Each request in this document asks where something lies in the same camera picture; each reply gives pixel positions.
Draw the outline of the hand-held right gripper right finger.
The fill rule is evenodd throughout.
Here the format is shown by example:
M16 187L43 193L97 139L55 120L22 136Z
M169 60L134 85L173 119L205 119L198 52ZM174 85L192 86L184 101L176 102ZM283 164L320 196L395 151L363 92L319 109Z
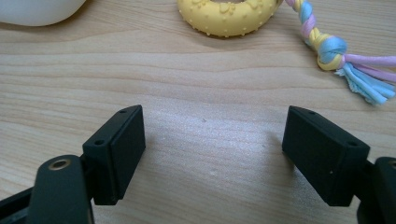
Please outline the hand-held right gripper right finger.
M330 206L348 206L370 147L322 117L290 106L282 150Z

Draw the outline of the white rounded object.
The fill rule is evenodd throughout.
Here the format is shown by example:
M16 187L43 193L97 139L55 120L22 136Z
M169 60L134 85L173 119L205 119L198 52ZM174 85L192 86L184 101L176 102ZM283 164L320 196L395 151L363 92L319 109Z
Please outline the white rounded object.
M0 22L45 26L66 20L86 0L0 0Z

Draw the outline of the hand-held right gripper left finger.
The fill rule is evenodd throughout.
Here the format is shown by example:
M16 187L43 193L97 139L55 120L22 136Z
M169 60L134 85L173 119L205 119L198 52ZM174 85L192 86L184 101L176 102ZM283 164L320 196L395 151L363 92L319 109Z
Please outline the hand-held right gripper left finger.
M97 205L122 200L146 148L143 107L133 105L115 113L82 146L92 170L92 197Z

